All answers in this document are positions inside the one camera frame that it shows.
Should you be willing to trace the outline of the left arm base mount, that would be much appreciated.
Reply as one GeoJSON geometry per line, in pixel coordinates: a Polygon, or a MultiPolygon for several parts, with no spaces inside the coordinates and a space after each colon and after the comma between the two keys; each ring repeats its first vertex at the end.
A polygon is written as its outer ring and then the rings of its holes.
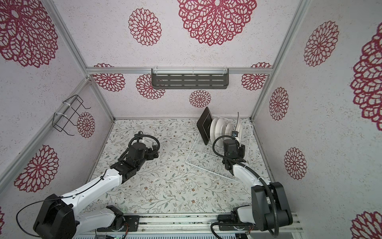
{"type": "Polygon", "coordinates": [[[123,219],[122,217],[117,217],[111,226],[106,228],[98,228],[96,231],[98,233],[100,232],[137,232],[138,225],[139,225],[140,216],[131,216],[131,215],[124,215],[123,219]]]}

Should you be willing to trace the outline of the white square plate black rim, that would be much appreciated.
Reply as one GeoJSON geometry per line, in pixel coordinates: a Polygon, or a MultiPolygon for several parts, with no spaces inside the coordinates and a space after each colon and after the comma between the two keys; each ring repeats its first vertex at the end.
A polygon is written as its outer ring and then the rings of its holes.
{"type": "Polygon", "coordinates": [[[242,138],[242,123],[241,123],[241,119],[240,119],[240,114],[237,113],[237,122],[236,122],[236,126],[235,126],[235,129],[233,131],[238,131],[239,132],[239,135],[238,135],[238,138],[235,138],[239,143],[241,143],[241,138],[242,138]]]}

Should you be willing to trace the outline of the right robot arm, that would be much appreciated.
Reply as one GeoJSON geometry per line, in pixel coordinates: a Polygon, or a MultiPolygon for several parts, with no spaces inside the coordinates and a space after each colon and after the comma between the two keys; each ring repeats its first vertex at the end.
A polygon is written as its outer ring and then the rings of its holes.
{"type": "Polygon", "coordinates": [[[293,223],[292,212],[284,187],[279,182],[263,179],[243,159],[244,145],[233,137],[223,141],[222,163],[227,171],[250,189],[251,205],[232,209],[230,219],[221,219],[234,227],[252,227],[269,231],[274,237],[281,227],[293,223]]]}

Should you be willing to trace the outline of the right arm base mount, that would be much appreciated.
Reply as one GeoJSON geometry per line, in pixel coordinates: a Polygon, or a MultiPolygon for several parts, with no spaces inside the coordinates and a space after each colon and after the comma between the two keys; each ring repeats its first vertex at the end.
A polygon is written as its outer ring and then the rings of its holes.
{"type": "Polygon", "coordinates": [[[217,216],[220,231],[251,231],[258,230],[254,224],[240,222],[237,218],[228,214],[217,216]]]}

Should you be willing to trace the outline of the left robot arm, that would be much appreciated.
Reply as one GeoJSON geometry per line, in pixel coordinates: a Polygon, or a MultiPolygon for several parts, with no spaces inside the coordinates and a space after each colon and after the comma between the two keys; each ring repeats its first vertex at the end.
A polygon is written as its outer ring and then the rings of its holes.
{"type": "Polygon", "coordinates": [[[52,194],[43,200],[33,230],[42,239],[71,239],[97,229],[122,231],[126,220],[115,206],[90,213],[82,211],[102,194],[134,177],[146,161],[158,158],[159,149],[156,137],[135,134],[117,162],[98,178],[64,195],[52,194]]]}

